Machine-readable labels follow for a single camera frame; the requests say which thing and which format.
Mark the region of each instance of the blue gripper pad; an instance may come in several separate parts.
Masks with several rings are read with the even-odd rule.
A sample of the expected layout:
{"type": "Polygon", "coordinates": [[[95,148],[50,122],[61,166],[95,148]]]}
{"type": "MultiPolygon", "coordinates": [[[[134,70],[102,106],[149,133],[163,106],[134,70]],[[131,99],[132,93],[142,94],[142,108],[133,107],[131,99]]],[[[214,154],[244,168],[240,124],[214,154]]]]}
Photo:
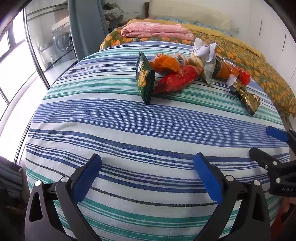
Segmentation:
{"type": "Polygon", "coordinates": [[[193,166],[200,176],[210,198],[220,205],[223,200],[222,187],[198,153],[194,157],[193,166]]]}
{"type": "Polygon", "coordinates": [[[91,161],[87,168],[80,175],[79,179],[76,181],[73,186],[73,196],[72,201],[74,204],[81,202],[86,197],[89,189],[91,188],[92,183],[97,177],[99,171],[102,167],[102,160],[99,155],[91,161]]]}
{"type": "Polygon", "coordinates": [[[289,140],[289,136],[286,132],[283,132],[282,130],[279,130],[272,126],[266,127],[266,134],[282,142],[287,142],[289,140]]]}

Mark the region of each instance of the folded clothes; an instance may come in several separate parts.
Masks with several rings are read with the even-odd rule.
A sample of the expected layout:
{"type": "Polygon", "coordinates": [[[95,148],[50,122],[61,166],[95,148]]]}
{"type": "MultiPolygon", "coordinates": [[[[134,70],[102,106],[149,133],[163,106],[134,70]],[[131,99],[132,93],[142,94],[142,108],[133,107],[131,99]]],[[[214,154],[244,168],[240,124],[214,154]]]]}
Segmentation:
{"type": "Polygon", "coordinates": [[[125,26],[120,33],[124,37],[132,38],[172,37],[193,41],[193,33],[180,24],[135,22],[125,26]]]}

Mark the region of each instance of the green snack bag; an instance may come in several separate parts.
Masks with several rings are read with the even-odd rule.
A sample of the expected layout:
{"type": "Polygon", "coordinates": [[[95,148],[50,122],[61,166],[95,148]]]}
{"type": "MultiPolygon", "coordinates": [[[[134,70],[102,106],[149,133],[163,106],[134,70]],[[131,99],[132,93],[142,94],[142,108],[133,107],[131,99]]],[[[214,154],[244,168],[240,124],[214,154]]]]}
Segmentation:
{"type": "Polygon", "coordinates": [[[140,96],[145,104],[150,104],[155,71],[151,68],[146,56],[140,52],[137,60],[136,80],[140,96]]]}

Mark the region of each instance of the orange floral pattern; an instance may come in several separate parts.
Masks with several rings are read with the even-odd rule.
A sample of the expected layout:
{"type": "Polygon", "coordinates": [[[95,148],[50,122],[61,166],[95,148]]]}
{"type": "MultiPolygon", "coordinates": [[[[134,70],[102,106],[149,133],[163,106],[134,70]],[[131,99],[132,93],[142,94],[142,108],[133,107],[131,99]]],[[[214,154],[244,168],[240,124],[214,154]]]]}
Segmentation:
{"type": "MultiPolygon", "coordinates": [[[[120,31],[123,27],[113,30],[103,41],[100,51],[110,46],[125,44],[127,42],[139,41],[168,41],[192,45],[193,42],[177,38],[124,38],[120,31]]],[[[218,43],[216,54],[232,61],[235,65],[245,69],[252,78],[261,86],[269,96],[281,117],[287,118],[290,114],[296,117],[295,96],[287,82],[265,61],[264,57],[226,40],[223,36],[213,36],[202,32],[191,30],[194,38],[200,38],[206,44],[218,43]]]]}

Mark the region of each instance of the curtain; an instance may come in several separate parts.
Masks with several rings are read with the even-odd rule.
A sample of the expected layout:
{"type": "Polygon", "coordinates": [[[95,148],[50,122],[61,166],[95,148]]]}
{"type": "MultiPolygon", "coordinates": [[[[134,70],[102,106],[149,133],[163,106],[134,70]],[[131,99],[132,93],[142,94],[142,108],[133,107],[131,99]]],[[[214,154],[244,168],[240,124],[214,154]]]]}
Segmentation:
{"type": "Polygon", "coordinates": [[[104,4],[105,0],[69,0],[70,29],[78,61],[98,52],[109,34],[104,4]]]}
{"type": "Polygon", "coordinates": [[[22,191],[20,166],[0,156],[0,188],[6,188],[11,198],[19,198],[22,191]]]}

